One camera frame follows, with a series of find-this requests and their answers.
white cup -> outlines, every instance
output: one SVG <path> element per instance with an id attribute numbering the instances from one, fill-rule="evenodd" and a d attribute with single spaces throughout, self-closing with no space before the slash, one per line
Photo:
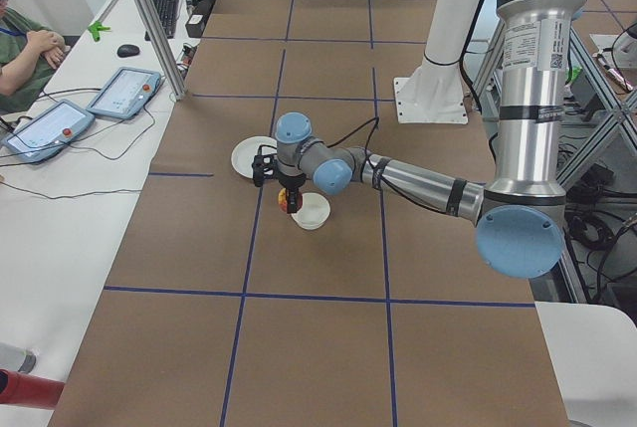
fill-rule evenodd
<path id="1" fill-rule="evenodd" d="M 318 193 L 304 193 L 301 209 L 291 216 L 304 230 L 317 230 L 329 216 L 329 202 Z"/>

red cup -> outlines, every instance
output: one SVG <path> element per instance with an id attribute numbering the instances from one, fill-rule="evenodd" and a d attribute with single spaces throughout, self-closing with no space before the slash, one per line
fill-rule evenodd
<path id="1" fill-rule="evenodd" d="M 53 410 L 64 382 L 0 369 L 0 404 Z"/>

person's hand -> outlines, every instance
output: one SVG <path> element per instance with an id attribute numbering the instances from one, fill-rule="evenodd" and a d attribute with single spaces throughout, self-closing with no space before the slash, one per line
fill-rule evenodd
<path id="1" fill-rule="evenodd" d="M 32 46 L 43 52 L 50 51 L 54 47 L 58 47 L 57 36 L 51 31 L 29 31 L 27 32 L 27 46 Z"/>
<path id="2" fill-rule="evenodd" d="M 64 61 L 65 53 L 59 47 L 54 47 L 53 49 L 43 52 L 42 57 L 44 57 L 45 60 L 49 63 L 51 69 L 55 70 Z"/>

keyboard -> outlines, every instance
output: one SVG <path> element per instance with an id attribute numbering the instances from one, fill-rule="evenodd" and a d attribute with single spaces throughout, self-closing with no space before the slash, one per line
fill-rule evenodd
<path id="1" fill-rule="evenodd" d="M 175 29 L 177 27 L 179 0 L 152 0 L 152 3 L 157 10 L 163 32 L 168 39 L 172 39 L 175 37 Z M 144 39 L 146 41 L 150 40 L 147 32 Z"/>

black mouse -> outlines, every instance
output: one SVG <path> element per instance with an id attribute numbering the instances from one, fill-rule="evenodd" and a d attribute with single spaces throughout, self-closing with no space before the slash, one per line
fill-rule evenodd
<path id="1" fill-rule="evenodd" d="M 131 57 L 139 54 L 139 48 L 134 44 L 123 44 L 117 49 L 117 55 L 119 57 Z"/>

